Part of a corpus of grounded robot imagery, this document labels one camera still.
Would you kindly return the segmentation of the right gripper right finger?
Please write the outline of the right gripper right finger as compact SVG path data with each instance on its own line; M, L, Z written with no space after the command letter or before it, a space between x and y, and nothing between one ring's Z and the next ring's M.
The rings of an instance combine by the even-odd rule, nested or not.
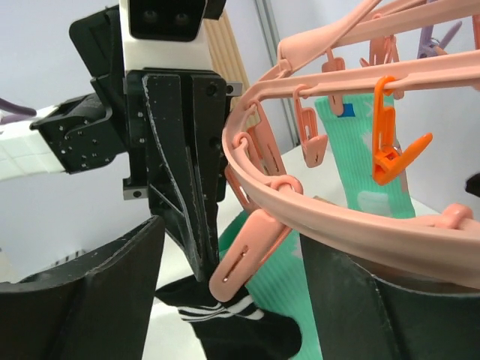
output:
M324 359L478 359L479 291L301 236Z

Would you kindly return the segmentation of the pink round clip hanger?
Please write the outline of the pink round clip hanger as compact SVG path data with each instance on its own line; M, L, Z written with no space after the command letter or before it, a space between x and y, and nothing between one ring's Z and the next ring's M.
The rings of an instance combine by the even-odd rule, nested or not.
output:
M442 214L400 220L306 197L302 183L284 169L269 123L244 129L265 99L373 92L372 175L386 183L421 154L431 135L398 152L393 145L395 116L383 106L383 95L474 86L479 82L479 51L308 76L297 71L335 47L478 13L477 1L363 1L338 21L279 43L277 64L244 93L223 130L229 180L250 217L210 278L217 300L230 300L290 230L384 266L479 287L479 223L469 208L454 204Z

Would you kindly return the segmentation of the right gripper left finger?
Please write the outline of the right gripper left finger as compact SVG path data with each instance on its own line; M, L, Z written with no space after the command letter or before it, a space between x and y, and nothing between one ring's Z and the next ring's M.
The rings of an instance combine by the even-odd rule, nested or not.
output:
M164 248L154 216L95 250L1 283L2 359L141 359Z

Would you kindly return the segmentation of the black sock white stripes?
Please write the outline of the black sock white stripes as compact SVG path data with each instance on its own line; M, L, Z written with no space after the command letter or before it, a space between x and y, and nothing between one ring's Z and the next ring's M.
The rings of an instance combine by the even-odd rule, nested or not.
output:
M157 289L155 297L190 325L207 359L291 359L302 347L298 323L261 308L244 287L222 302L191 275Z

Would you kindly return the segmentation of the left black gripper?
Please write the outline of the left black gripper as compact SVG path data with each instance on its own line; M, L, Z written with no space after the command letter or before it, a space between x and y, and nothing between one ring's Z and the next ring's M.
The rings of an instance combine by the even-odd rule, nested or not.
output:
M124 91L131 176L146 186L152 212L204 281L205 255L218 263L216 217L227 165L221 133L242 83L212 70L152 68L131 71Z

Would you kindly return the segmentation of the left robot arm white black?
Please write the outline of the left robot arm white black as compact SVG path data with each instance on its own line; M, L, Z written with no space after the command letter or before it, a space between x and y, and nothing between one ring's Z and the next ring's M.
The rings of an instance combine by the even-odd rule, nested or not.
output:
M146 198L198 281L219 263L217 213L227 160L221 134L239 82L212 67L205 24L223 1L119 1L69 36L94 91L1 126L1 178L76 174L122 153L124 198Z

